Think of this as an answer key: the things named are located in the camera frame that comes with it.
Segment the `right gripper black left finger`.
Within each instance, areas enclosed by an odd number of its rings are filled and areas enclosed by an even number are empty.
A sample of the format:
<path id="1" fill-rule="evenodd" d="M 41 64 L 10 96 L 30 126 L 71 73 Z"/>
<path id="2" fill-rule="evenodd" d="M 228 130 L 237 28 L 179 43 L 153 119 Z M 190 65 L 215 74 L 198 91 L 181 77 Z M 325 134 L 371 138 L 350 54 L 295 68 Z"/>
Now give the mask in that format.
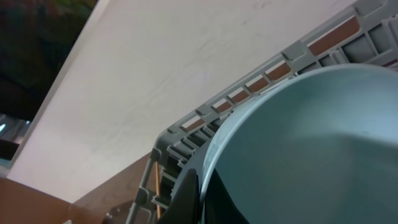
<path id="1" fill-rule="evenodd" d="M 199 180 L 195 169 L 189 169 L 177 193 L 157 224 L 197 224 Z"/>

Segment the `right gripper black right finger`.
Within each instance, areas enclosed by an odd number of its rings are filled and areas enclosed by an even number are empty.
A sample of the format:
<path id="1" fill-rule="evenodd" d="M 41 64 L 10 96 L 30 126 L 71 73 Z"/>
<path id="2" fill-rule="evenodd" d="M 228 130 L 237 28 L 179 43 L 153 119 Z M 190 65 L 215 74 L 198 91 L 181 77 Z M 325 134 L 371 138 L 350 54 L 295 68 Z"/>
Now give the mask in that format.
<path id="1" fill-rule="evenodd" d="M 205 224 L 249 224 L 232 201 L 221 177 L 213 171 L 204 201 Z"/>

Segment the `wooden chopstick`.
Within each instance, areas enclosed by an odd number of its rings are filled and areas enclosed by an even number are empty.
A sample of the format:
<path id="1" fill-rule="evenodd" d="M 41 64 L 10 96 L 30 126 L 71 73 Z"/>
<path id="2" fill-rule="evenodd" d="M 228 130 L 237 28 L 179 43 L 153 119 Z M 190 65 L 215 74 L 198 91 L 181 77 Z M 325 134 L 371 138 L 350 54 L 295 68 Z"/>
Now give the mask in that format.
<path id="1" fill-rule="evenodd" d="M 160 177 L 159 177 L 159 163 L 155 162 L 155 192 L 156 196 L 160 197 Z M 162 211 L 160 205 L 156 205 L 157 207 L 157 219 L 160 218 Z"/>

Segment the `light blue bowl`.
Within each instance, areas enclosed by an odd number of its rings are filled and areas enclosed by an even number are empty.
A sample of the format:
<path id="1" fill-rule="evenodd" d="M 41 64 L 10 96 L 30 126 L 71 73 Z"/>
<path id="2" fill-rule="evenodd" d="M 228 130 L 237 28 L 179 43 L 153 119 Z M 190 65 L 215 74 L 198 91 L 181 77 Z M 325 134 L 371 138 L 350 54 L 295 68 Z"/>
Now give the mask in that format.
<path id="1" fill-rule="evenodd" d="M 397 222 L 397 72 L 325 67 L 236 109 L 203 165 L 249 223 Z"/>

